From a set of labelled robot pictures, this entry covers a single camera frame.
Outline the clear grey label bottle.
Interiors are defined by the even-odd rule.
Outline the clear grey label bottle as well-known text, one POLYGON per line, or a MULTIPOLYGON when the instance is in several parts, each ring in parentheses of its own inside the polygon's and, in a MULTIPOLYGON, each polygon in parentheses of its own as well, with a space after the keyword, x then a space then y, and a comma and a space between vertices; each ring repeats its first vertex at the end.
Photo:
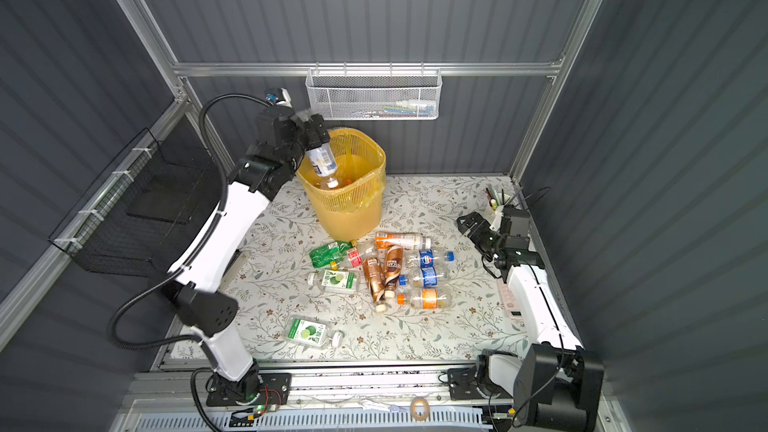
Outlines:
POLYGON ((331 145, 324 143, 318 148, 308 150, 306 156, 317 176, 316 187, 323 190, 337 189, 339 187, 338 164, 331 145))

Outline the blue label water bottle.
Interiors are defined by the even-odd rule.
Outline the blue label water bottle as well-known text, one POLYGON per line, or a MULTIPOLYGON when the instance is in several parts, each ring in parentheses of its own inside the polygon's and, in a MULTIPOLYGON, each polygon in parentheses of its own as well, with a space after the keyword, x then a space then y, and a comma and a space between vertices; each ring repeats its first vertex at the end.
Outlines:
POLYGON ((403 273, 397 285, 400 287, 435 288, 444 285, 451 278, 451 272, 434 267, 412 269, 403 273))

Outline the orange label clear bottle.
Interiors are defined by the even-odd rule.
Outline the orange label clear bottle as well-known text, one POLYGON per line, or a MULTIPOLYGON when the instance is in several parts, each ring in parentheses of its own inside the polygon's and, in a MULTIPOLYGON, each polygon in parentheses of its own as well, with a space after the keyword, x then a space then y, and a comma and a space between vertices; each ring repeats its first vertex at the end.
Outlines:
POLYGON ((415 288, 396 295, 397 304, 417 311, 435 312, 447 310, 453 305, 453 298, 445 288, 415 288))

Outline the green lime label bottle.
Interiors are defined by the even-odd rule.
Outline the green lime label bottle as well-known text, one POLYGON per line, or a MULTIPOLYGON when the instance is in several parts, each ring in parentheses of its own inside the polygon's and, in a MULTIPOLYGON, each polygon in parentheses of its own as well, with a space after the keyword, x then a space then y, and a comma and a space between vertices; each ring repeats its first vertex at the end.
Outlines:
POLYGON ((324 293, 351 295, 358 291, 358 274, 348 270, 322 269, 310 273, 307 283, 324 293))
POLYGON ((329 323, 299 316, 290 317, 285 329, 288 342, 312 348, 338 348, 345 335, 329 323))

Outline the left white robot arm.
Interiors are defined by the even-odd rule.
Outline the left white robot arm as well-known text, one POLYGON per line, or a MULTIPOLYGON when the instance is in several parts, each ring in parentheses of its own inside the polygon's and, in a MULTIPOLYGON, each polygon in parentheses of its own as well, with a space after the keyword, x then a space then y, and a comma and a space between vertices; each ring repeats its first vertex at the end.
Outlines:
POLYGON ((202 230, 164 280, 118 308, 108 322, 107 334, 114 345, 126 350, 195 341, 215 374, 239 384, 256 374, 257 365, 234 323, 237 301, 219 290, 227 266, 250 227, 301 165, 309 165, 331 187, 338 185, 338 165, 323 116, 308 109, 295 110, 286 89, 269 89, 264 97, 243 93, 236 97, 257 106, 257 143, 231 169, 221 160, 215 162, 220 197, 202 230), (148 342, 119 337, 119 320, 156 291, 173 305, 189 333, 148 342))

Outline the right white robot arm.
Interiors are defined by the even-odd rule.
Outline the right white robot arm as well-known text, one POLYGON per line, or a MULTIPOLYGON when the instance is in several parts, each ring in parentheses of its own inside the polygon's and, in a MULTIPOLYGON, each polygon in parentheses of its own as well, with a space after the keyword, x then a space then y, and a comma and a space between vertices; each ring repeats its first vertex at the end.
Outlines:
POLYGON ((474 366, 448 370, 451 399, 510 398, 512 427, 594 430, 604 365, 584 348, 554 298, 545 263, 530 247, 529 212, 505 205, 493 220, 472 212, 458 217, 456 226, 491 268, 491 276, 512 293, 531 344, 522 358, 485 350, 474 366))

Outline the yellow slatted waste bin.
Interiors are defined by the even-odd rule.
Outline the yellow slatted waste bin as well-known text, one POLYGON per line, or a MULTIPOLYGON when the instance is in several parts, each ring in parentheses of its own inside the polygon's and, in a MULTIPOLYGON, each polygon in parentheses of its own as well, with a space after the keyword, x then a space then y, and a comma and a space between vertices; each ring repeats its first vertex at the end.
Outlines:
POLYGON ((353 128, 330 131, 330 147, 338 164, 339 187, 322 189, 320 177, 304 159, 297 177, 328 235, 357 240, 378 227, 386 187, 386 154, 368 135, 353 128))

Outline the blue label pepsi bottle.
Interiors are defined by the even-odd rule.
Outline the blue label pepsi bottle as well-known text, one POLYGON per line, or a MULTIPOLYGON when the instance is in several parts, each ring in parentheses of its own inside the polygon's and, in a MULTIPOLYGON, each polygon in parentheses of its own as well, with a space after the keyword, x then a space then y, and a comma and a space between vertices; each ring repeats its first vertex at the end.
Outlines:
POLYGON ((455 253, 450 250, 438 248, 420 249, 409 252, 405 256, 405 264, 408 267, 453 267, 456 263, 455 253))

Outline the floral table mat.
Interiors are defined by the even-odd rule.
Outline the floral table mat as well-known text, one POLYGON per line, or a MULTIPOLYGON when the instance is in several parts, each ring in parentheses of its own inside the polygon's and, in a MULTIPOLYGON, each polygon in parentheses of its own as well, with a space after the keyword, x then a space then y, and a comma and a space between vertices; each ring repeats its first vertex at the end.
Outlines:
POLYGON ((419 233, 456 254, 447 290, 453 305, 435 312, 392 305, 377 313, 367 289, 331 294, 311 288, 309 253, 327 244, 305 190, 284 186, 250 229, 245 262, 229 272, 222 291, 237 299, 239 334, 250 353, 268 362, 470 361, 485 349, 516 354, 530 340, 521 319, 500 301, 496 282, 472 242, 455 225, 458 217, 486 211, 485 187, 509 191, 505 176, 392 175, 383 194, 383 231, 419 233), (338 348, 312 348, 288 342, 290 317, 329 323, 344 333, 338 348))

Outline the brown coffee bottle right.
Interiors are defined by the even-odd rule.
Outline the brown coffee bottle right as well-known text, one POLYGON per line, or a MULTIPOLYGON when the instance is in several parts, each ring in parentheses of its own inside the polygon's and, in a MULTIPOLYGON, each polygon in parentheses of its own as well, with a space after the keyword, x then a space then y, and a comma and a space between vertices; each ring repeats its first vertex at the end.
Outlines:
POLYGON ((386 299, 392 299, 396 296, 402 272, 403 256, 404 249, 399 245, 390 246, 386 250, 384 264, 384 296, 386 299))

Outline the orange white label bottle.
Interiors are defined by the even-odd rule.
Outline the orange white label bottle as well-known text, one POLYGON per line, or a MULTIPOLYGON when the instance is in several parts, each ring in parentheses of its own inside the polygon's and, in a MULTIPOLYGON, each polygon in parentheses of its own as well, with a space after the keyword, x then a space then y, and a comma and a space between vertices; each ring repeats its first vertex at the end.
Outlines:
POLYGON ((379 250, 398 246, 405 250, 423 250, 432 247, 432 240, 416 233, 395 233, 379 231, 375 235, 375 244, 379 250))

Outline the brown coffee bottle left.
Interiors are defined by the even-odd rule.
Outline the brown coffee bottle left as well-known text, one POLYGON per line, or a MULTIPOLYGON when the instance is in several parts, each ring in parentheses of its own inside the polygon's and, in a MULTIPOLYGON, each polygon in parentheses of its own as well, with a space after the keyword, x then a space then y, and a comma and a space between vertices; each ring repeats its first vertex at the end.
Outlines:
POLYGON ((387 311, 386 304, 386 285, 384 274, 379 260, 375 256, 367 257, 363 260, 363 270, 368 283, 368 289, 373 301, 374 310, 377 313, 387 311))

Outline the red label clear bottle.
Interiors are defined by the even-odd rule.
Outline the red label clear bottle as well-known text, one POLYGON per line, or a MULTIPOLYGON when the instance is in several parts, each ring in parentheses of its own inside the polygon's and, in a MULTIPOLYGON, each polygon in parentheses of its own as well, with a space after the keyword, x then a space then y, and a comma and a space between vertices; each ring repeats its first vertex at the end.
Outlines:
POLYGON ((360 243, 356 247, 341 252, 338 260, 329 265, 331 270, 362 270, 366 259, 378 257, 375 245, 360 243))

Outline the roll of tape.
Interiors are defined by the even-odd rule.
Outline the roll of tape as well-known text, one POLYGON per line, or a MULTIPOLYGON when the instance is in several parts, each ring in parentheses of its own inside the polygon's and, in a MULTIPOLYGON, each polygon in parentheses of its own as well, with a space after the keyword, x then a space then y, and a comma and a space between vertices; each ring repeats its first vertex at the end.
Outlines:
POLYGON ((414 397, 410 403, 410 415, 414 421, 427 421, 431 414, 431 409, 425 397, 414 397))

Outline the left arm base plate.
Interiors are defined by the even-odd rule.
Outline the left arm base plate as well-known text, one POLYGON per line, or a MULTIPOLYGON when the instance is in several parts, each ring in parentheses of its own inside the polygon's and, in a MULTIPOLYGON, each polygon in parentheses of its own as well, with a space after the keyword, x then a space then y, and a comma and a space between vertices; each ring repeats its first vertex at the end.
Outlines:
POLYGON ((293 376, 289 373, 247 374, 240 381, 230 381, 214 373, 206 383, 209 407, 282 406, 288 400, 293 376))

